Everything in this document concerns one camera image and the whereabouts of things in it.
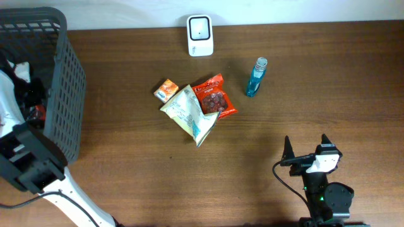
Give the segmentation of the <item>red snack bag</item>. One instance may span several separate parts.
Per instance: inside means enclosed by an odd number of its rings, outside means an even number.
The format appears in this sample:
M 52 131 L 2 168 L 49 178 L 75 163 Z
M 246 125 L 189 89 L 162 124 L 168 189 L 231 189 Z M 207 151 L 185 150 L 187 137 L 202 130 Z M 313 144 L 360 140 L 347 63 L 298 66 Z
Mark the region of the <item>red snack bag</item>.
M 223 76 L 217 74 L 204 83 L 192 87 L 204 114 L 219 112 L 221 119 L 238 112 L 224 92 L 223 83 Z

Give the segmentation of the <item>cream chips bag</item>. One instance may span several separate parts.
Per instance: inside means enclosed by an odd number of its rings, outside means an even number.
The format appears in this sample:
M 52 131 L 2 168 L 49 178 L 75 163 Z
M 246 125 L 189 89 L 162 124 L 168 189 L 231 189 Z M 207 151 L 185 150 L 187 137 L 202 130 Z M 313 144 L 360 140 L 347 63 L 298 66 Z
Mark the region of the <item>cream chips bag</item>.
M 220 116 L 220 112 L 203 113 L 199 100 L 190 85 L 176 93 L 160 111 L 166 113 L 192 136 L 197 148 L 214 128 Z

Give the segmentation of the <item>small orange box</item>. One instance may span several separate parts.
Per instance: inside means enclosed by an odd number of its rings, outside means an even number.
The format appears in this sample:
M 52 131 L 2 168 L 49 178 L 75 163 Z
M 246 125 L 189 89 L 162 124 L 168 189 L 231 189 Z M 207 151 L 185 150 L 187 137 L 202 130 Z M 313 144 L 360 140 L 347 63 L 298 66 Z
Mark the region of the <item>small orange box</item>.
M 163 103 L 167 103 L 178 91 L 179 87 L 170 79 L 166 79 L 164 83 L 154 92 L 154 95 Z

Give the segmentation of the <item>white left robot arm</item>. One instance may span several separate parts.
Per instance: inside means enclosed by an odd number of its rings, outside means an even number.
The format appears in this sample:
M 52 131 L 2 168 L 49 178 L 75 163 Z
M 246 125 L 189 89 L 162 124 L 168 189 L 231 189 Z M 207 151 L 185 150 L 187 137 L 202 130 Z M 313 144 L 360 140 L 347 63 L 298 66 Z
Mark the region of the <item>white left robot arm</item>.
M 42 91 L 33 81 L 19 77 L 22 64 L 1 60 L 1 177 L 34 198 L 3 209 L 18 209 L 40 199 L 55 205 L 77 226 L 119 226 L 119 222 L 99 208 L 78 186 L 68 169 L 68 161 L 51 140 L 23 117 L 18 100 L 36 104 Z

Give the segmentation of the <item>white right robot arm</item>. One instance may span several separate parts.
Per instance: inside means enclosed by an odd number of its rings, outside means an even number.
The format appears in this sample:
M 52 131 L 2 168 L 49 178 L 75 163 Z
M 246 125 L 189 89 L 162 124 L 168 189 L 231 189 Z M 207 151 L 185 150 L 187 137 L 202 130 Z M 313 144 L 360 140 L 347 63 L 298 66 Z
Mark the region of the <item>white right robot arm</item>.
M 340 182 L 329 183 L 327 175 L 338 168 L 343 157 L 341 151 L 325 134 L 314 153 L 304 156 L 294 154 L 290 139 L 285 136 L 282 158 L 272 167 L 275 178 L 286 188 L 300 197 L 309 211 L 308 218 L 300 218 L 299 226 L 339 226 L 365 227 L 365 223 L 347 223 L 350 206 L 354 198 L 353 188 Z M 302 195 L 285 183 L 275 171 L 277 166 L 288 166 L 291 177 L 302 177 Z

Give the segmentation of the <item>white barcode scanner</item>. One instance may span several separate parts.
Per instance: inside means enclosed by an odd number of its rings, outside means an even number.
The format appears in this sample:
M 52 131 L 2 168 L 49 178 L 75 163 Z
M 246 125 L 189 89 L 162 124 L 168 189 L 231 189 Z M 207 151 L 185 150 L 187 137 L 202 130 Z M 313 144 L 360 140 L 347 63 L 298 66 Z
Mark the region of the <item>white barcode scanner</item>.
M 191 57 L 213 54 L 213 28 L 208 15 L 191 15 L 187 18 L 187 44 Z

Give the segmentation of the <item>dark grey plastic basket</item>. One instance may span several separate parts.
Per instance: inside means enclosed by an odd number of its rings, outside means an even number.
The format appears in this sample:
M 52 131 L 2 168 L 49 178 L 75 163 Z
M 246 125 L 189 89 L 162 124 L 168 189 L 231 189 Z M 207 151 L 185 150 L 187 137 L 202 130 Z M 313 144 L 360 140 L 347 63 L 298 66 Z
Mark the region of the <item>dark grey plastic basket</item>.
M 28 62 L 31 77 L 45 88 L 43 133 L 69 163 L 78 159 L 86 75 L 67 36 L 65 15 L 56 8 L 1 10 L 1 52 L 11 62 Z

